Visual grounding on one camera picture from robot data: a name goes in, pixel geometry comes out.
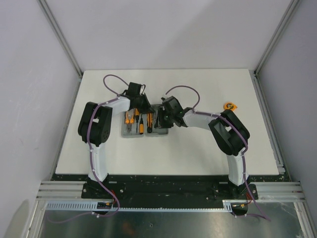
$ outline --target gray floor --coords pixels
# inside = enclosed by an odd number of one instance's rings
[[[64,224],[44,219],[42,238],[301,238],[293,203],[261,204],[272,219],[235,219],[230,213],[119,212],[111,218],[85,215]],[[249,213],[256,212],[251,206]],[[61,221],[82,212],[47,211]]]

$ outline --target white wall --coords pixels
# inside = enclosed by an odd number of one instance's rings
[[[48,0],[82,70],[254,69],[290,0]]]
[[[305,0],[264,66],[260,80],[294,180],[317,224],[317,1]]]
[[[0,237],[21,205],[7,236],[23,229],[52,168],[77,82],[37,2],[0,1]]]

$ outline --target orange tape measure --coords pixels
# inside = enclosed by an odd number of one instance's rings
[[[232,110],[232,111],[234,111],[234,110],[236,110],[238,107],[235,105],[235,104],[233,104],[232,102],[227,102],[227,103],[225,103],[224,105],[223,105],[223,109],[229,109],[229,110]]]

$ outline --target robotic arm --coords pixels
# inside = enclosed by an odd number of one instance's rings
[[[128,89],[117,98],[99,107],[96,112],[91,131],[90,142],[93,146],[93,164],[95,173],[100,181],[107,177],[107,166],[105,161],[105,142],[110,135],[111,118],[121,112],[137,108],[141,114],[151,112],[151,105],[146,94],[140,93],[141,84],[130,83]],[[94,109],[98,104],[88,102],[85,106],[79,127],[78,134],[87,143],[87,132],[89,121]],[[227,155],[229,165],[229,180],[236,186],[243,184],[243,163],[241,152],[244,150],[244,143],[241,138],[229,127],[226,122],[219,118],[227,119],[247,141],[250,134],[240,120],[231,110],[225,110],[219,114],[193,111],[192,108],[183,109],[175,97],[162,98],[163,110],[159,116],[161,128],[171,128],[173,125],[183,127],[198,127],[211,130],[220,150]],[[92,171],[89,177],[96,181]]]

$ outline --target yellow tape measure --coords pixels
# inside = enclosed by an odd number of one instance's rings
[[[225,103],[224,105],[223,105],[223,109],[229,109],[229,110],[232,110],[232,111],[234,111],[234,110],[236,110],[238,107],[235,105],[235,104],[233,104],[232,102],[227,102],[227,103]]]

